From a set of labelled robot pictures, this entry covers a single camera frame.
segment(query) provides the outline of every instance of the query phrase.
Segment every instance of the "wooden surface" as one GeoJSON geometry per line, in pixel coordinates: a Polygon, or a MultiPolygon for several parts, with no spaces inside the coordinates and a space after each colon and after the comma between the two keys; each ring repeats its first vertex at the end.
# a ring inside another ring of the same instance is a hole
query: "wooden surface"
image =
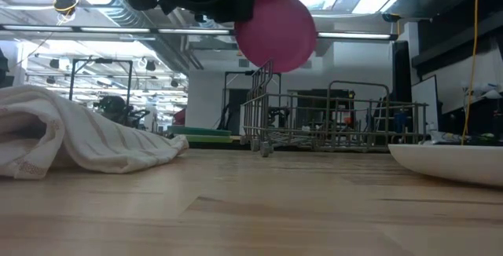
{"type": "Polygon", "coordinates": [[[128,174],[0,179],[0,255],[498,255],[502,191],[389,155],[189,150],[128,174]]]}

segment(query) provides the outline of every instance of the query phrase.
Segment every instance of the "ceiling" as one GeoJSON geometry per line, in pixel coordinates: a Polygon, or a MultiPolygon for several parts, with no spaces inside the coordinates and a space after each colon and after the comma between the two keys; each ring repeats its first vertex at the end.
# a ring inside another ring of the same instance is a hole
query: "ceiling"
{"type": "MultiPolygon", "coordinates": [[[[62,15],[53,9],[54,0],[0,0],[0,24],[36,24],[55,25],[62,15]]],[[[369,33],[389,33],[391,25],[383,21],[380,10],[385,7],[388,13],[397,13],[407,18],[430,18],[456,5],[460,0],[301,0],[310,9],[319,31],[358,31],[369,33]]],[[[131,10],[123,0],[79,0],[75,17],[61,25],[95,27],[232,27],[232,24],[215,24],[208,21],[198,24],[193,15],[183,9],[176,9],[165,16],[160,9],[147,12],[131,10]]],[[[66,96],[68,79],[68,59],[88,59],[107,57],[134,62],[134,89],[138,96],[135,103],[151,104],[152,94],[143,90],[158,90],[155,103],[179,106],[186,102],[184,93],[189,82],[183,74],[189,70],[242,71],[253,68],[239,53],[235,39],[230,36],[181,36],[181,35],[146,35],[99,33],[53,33],[1,31],[0,40],[16,41],[24,48],[28,60],[23,66],[28,69],[29,84],[53,87],[66,96]],[[50,67],[52,59],[61,59],[60,68],[50,67]],[[153,60],[155,71],[146,71],[145,62],[153,60]],[[46,83],[46,74],[59,73],[56,84],[46,83]],[[171,87],[175,80],[181,85],[171,87]]],[[[329,40],[318,41],[316,53],[300,72],[316,72],[316,63],[321,60],[326,50],[332,45],[329,40]]],[[[89,74],[116,75],[113,82],[124,85],[123,77],[127,67],[119,64],[89,64],[85,67],[89,74]]],[[[92,101],[96,92],[89,89],[104,89],[91,77],[76,79],[77,98],[92,101]]]]}

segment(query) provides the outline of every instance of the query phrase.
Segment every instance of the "white bowl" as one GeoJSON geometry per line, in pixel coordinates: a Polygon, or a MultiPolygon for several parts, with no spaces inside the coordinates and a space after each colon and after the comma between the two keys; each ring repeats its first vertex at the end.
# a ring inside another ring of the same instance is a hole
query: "white bowl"
{"type": "Polygon", "coordinates": [[[503,186],[503,148],[455,145],[389,145],[402,166],[420,174],[503,186]]]}

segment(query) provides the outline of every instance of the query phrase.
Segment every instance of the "white towel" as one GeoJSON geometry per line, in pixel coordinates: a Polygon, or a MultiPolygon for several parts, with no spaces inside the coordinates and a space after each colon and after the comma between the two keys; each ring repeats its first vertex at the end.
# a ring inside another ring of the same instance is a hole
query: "white towel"
{"type": "Polygon", "coordinates": [[[0,176],[40,179],[55,160],[124,174],[168,163],[188,147],[183,136],[121,126],[42,87],[0,89],[0,176]]]}

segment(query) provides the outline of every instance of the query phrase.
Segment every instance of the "ductwork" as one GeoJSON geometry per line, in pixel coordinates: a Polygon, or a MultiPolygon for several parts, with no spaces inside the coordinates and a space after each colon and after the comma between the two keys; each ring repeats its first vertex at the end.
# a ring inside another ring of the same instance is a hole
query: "ductwork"
{"type": "MultiPolygon", "coordinates": [[[[123,9],[100,9],[110,20],[117,23],[120,27],[154,27],[155,24],[143,13],[133,10],[125,0],[112,0],[108,5],[121,7],[123,9]]],[[[177,35],[157,35],[156,41],[141,43],[154,50],[158,57],[168,67],[177,72],[187,74],[189,63],[180,54],[181,36],[177,35]]]]}

